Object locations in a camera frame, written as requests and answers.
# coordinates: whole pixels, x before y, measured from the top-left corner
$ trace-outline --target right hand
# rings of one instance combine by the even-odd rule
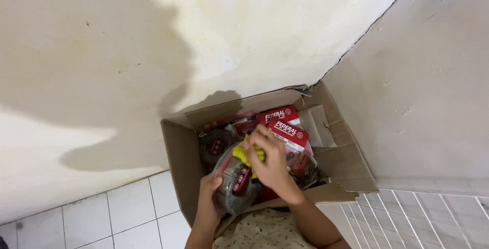
[[[258,145],[265,151],[265,162],[260,161],[252,145]],[[263,185],[289,204],[302,200],[303,193],[287,170],[284,141],[274,136],[265,126],[258,125],[249,140],[243,142],[243,149]]]

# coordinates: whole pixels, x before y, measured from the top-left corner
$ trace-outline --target white wall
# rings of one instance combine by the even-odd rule
[[[394,0],[0,0],[0,223],[168,168],[159,121],[313,84]]]
[[[325,77],[377,184],[489,195],[486,0],[397,0]]]

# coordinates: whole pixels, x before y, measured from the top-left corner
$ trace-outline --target cardboard box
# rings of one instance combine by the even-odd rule
[[[336,183],[307,189],[304,191],[306,196],[314,203],[344,203],[353,202],[358,193],[378,192],[355,138],[339,114],[326,86],[320,81],[310,88],[284,88],[188,112],[186,116],[194,129],[166,119],[161,121],[176,195],[181,212],[190,226],[193,225],[197,213],[200,178],[205,175],[205,167],[199,158],[199,133],[195,130],[208,122],[249,110],[261,112],[291,104],[298,112],[322,105],[329,122],[329,130],[337,144],[335,148],[321,148],[315,154],[320,169],[319,178],[330,177]],[[276,199],[252,206],[248,211],[279,206],[285,206],[285,203]],[[217,234],[232,219],[221,222]]]

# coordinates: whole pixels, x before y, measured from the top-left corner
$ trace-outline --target person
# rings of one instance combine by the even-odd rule
[[[265,162],[258,158],[252,147],[254,144],[265,151]],[[304,195],[289,175],[282,140],[258,125],[249,140],[243,142],[243,148],[260,181],[287,203],[290,213],[263,209],[243,214],[214,241],[220,217],[212,202],[212,194],[222,179],[209,174],[200,181],[197,214],[185,249],[351,249],[333,222]]]

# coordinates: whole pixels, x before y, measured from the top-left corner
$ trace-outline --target left hand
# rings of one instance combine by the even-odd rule
[[[221,218],[212,202],[212,194],[222,182],[222,177],[214,177],[212,173],[200,180],[199,203],[194,227],[211,228],[214,231],[219,225]]]

